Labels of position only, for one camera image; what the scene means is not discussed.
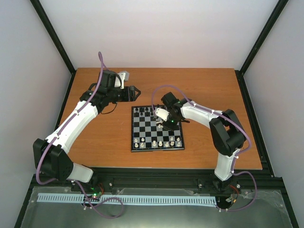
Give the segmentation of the black magnetic chess board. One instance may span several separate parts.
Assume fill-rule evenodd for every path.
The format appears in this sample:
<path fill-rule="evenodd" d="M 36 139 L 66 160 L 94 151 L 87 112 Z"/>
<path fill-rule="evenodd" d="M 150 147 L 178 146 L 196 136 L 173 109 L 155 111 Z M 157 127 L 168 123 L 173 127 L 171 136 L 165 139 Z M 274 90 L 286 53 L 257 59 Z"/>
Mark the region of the black magnetic chess board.
<path fill-rule="evenodd" d="M 153 116 L 151 106 L 133 106 L 131 108 L 131 152 L 148 152 L 148 151 L 173 151 L 184 150 L 185 143 L 182 132 L 182 125 L 179 123 L 179 129 L 168 131 L 158 125 L 158 119 Z M 171 146 L 170 138 L 174 137 L 175 145 Z M 180 137 L 181 146 L 177 146 L 176 138 Z M 135 148 L 134 139 L 138 139 L 138 148 Z M 141 138 L 144 138 L 144 148 L 140 147 Z M 152 147 L 152 142 L 156 141 L 156 147 Z M 159 141 L 163 142 L 163 146 L 159 147 Z M 165 147 L 165 143 L 169 142 L 169 147 Z"/>

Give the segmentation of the right black frame post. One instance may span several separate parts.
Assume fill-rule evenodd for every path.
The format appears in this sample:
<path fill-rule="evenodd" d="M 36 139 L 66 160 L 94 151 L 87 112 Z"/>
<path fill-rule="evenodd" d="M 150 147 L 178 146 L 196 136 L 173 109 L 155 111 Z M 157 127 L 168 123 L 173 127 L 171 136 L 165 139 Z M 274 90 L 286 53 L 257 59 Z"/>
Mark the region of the right black frame post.
<path fill-rule="evenodd" d="M 275 25 L 276 21 L 278 20 L 279 16 L 281 15 L 282 11 L 284 10 L 285 6 L 289 0 L 279 0 L 274 9 L 272 10 L 270 16 L 268 17 L 263 29 L 261 30 L 259 36 L 257 37 L 254 45 L 252 46 L 246 60 L 244 61 L 241 69 L 239 70 L 240 75 L 244 76 L 249 66 L 253 62 L 254 58 L 256 57 L 259 49 L 262 47 L 264 41 L 268 37 L 270 31 L 272 30 L 273 26 Z"/>

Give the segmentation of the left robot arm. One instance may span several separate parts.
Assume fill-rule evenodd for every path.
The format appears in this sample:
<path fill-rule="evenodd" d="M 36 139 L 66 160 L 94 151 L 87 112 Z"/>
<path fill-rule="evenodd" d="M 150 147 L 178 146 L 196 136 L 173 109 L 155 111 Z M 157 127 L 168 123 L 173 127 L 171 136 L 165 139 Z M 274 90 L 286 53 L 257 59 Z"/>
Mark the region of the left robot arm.
<path fill-rule="evenodd" d="M 99 179 L 93 170 L 71 161 L 70 148 L 85 127 L 110 103 L 133 102 L 141 94 L 135 86 L 125 86 L 129 73 L 103 70 L 97 83 L 90 85 L 68 118 L 46 139 L 33 143 L 36 174 L 41 172 L 51 181 L 80 181 L 88 191 L 98 188 Z"/>

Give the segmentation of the black aluminium rail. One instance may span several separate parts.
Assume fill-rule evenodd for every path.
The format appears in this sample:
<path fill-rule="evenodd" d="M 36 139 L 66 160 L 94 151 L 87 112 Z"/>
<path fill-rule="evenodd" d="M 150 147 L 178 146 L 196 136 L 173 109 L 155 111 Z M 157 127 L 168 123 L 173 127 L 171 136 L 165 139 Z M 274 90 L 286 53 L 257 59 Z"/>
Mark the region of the black aluminium rail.
<path fill-rule="evenodd" d="M 227 195 L 239 185 L 239 191 L 253 192 L 278 190 L 285 194 L 282 178 L 265 170 L 237 171 L 237 175 L 224 183 L 215 177 L 213 170 L 94 168 L 93 179 L 82 183 L 86 192 L 104 190 L 114 193 L 124 188 L 135 189 L 184 189 L 209 195 Z"/>

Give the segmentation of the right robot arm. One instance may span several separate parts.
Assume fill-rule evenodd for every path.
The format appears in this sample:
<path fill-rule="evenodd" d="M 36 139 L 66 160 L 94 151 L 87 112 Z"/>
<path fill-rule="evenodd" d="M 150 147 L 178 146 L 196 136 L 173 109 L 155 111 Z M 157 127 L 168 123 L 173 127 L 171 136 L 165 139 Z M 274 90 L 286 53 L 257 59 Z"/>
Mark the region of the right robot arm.
<path fill-rule="evenodd" d="M 218 151 L 215 176 L 227 181 L 233 175 L 237 155 L 247 140 L 247 135 L 234 111 L 215 111 L 192 100 L 177 99 L 173 93 L 165 94 L 161 101 L 164 108 L 156 108 L 154 114 L 161 119 L 160 125 L 176 130 L 177 123 L 195 121 L 210 129 L 213 144 Z"/>

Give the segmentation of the left black frame post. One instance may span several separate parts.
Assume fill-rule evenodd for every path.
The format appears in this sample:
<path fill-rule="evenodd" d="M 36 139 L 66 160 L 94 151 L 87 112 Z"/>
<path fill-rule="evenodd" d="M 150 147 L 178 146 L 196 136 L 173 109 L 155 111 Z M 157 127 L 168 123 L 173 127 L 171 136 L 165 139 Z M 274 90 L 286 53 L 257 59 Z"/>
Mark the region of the left black frame post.
<path fill-rule="evenodd" d="M 64 61 L 67 69 L 71 74 L 76 72 L 70 58 L 68 57 L 67 52 L 65 51 L 50 19 L 47 16 L 41 2 L 39 0 L 30 0 L 31 5 L 33 6 L 34 10 L 36 11 L 38 17 L 40 18 L 43 26 L 45 27 L 47 33 L 49 34 L 51 40 L 53 41 L 56 49 L 58 50 L 62 60 Z"/>

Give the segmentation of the black frame post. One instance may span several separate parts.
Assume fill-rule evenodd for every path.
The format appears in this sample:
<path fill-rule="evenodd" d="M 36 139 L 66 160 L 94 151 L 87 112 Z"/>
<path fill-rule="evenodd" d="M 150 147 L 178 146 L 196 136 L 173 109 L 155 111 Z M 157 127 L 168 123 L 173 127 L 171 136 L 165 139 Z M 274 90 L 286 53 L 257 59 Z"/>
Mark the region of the black frame post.
<path fill-rule="evenodd" d="M 67 69 L 71 74 L 76 72 L 70 58 L 68 57 L 67 52 L 65 51 L 50 19 L 47 16 L 41 2 L 39 0 L 30 0 L 31 5 L 33 6 L 34 10 L 36 11 L 38 17 L 40 18 L 43 26 L 45 27 L 47 33 L 49 34 L 51 40 L 53 41 L 56 49 L 58 50 L 62 60 L 64 61 Z"/>
<path fill-rule="evenodd" d="M 259 36 L 257 37 L 254 45 L 252 46 L 246 60 L 244 61 L 241 69 L 239 70 L 240 75 L 244 76 L 249 66 L 253 62 L 254 58 L 256 57 L 259 49 L 262 47 L 264 41 L 268 37 L 270 31 L 272 30 L 273 26 L 275 25 L 276 21 L 278 20 L 279 16 L 281 15 L 282 11 L 284 10 L 285 6 L 289 0 L 279 0 L 274 9 L 272 10 L 270 16 L 268 17 L 263 29 L 261 30 Z"/>

